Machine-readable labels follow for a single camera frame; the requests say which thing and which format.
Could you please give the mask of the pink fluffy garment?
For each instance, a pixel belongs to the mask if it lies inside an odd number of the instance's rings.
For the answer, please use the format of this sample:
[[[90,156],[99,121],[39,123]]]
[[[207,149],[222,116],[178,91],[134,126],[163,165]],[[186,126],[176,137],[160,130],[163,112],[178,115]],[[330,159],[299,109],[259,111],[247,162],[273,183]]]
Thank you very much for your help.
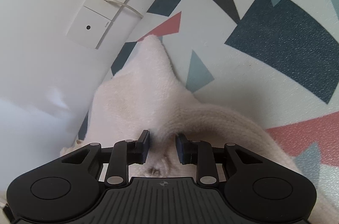
[[[105,148],[148,130],[144,164],[105,185]],[[223,148],[220,182],[196,184],[175,136]],[[82,147],[14,179],[11,223],[307,223],[317,193],[270,136],[245,117],[199,102],[175,77],[155,36],[95,94]]]

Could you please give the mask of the geometric patterned table mat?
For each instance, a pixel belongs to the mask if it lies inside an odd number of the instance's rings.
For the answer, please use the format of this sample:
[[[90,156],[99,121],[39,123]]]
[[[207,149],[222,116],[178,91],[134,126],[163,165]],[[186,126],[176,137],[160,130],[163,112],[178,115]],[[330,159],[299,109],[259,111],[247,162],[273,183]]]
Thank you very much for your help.
[[[338,180],[338,0],[155,0],[108,81],[149,36],[199,102],[263,129],[317,188]]]

